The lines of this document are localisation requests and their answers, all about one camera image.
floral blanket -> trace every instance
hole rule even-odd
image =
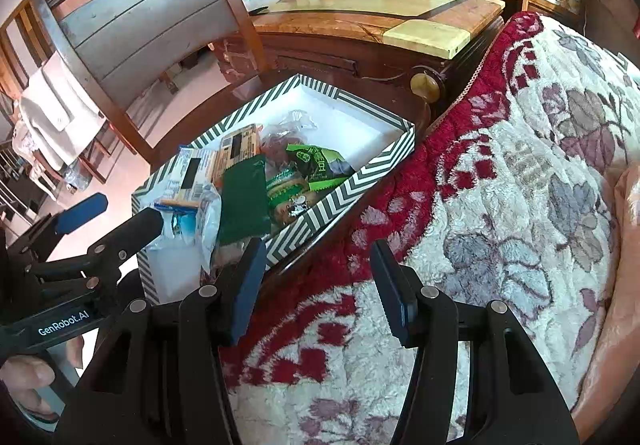
[[[391,335],[371,278],[378,238],[455,300],[505,300],[574,406],[614,281],[612,187],[640,158],[639,104],[604,50],[553,19],[515,15],[350,236],[225,351],[244,443],[389,443],[415,355]],[[450,438],[465,420],[463,345],[458,368]]]

green snack bag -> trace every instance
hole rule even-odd
[[[258,154],[225,170],[220,194],[220,246],[271,232],[264,162],[264,154]]]
[[[308,181],[310,190],[337,187],[355,172],[336,150],[290,144],[287,155]]]
[[[267,181],[267,197],[269,208],[272,210],[300,192],[309,190],[306,180],[292,167],[286,168]]]

metal railing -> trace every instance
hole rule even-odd
[[[12,148],[11,140],[0,143],[0,206],[12,210],[14,215],[31,226],[34,220],[27,216],[29,207],[5,183],[8,179],[20,179],[26,166],[27,162]]]

blue grip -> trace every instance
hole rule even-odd
[[[56,233],[58,235],[70,234],[103,213],[108,205],[107,196],[99,192],[82,200],[78,205],[59,213]]]

marble tabletop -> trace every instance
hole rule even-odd
[[[282,0],[253,19],[260,33],[352,38],[451,60],[503,9],[501,0]]]

